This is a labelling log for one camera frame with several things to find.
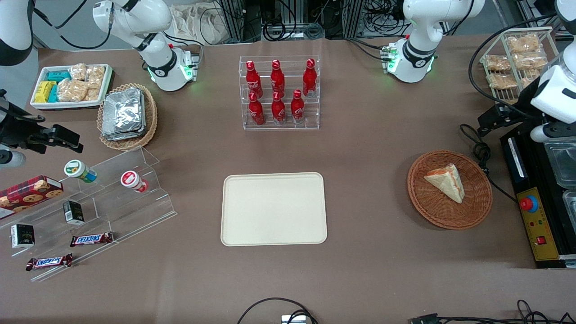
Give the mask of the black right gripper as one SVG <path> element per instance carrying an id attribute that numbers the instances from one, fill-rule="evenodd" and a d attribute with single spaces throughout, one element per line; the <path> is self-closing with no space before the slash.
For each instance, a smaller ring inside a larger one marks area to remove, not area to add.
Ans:
<path id="1" fill-rule="evenodd" d="M 1 144 L 12 149 L 29 149 L 39 154 L 45 154 L 47 146 L 59 146 L 82 153 L 84 146 L 80 143 L 80 135 L 61 126 L 53 125 L 52 137 L 47 127 L 41 125 L 45 117 L 33 116 L 24 109 L 17 107 L 6 99 L 6 90 L 0 90 Z"/>

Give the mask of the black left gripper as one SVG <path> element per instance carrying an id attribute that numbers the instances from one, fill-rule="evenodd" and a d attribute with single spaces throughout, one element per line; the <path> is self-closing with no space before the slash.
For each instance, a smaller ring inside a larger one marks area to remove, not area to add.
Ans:
<path id="1" fill-rule="evenodd" d="M 531 104 L 531 100 L 538 90 L 539 82 L 540 79 L 535 79 L 525 87 L 513 106 L 495 104 L 495 108 L 490 108 L 482 113 L 482 115 L 477 118 L 479 125 L 477 128 L 478 136 L 483 138 L 496 129 L 522 122 L 531 123 L 533 126 L 545 124 L 547 122 L 546 117 L 543 116 L 543 113 L 538 108 L 535 108 L 535 106 Z"/>

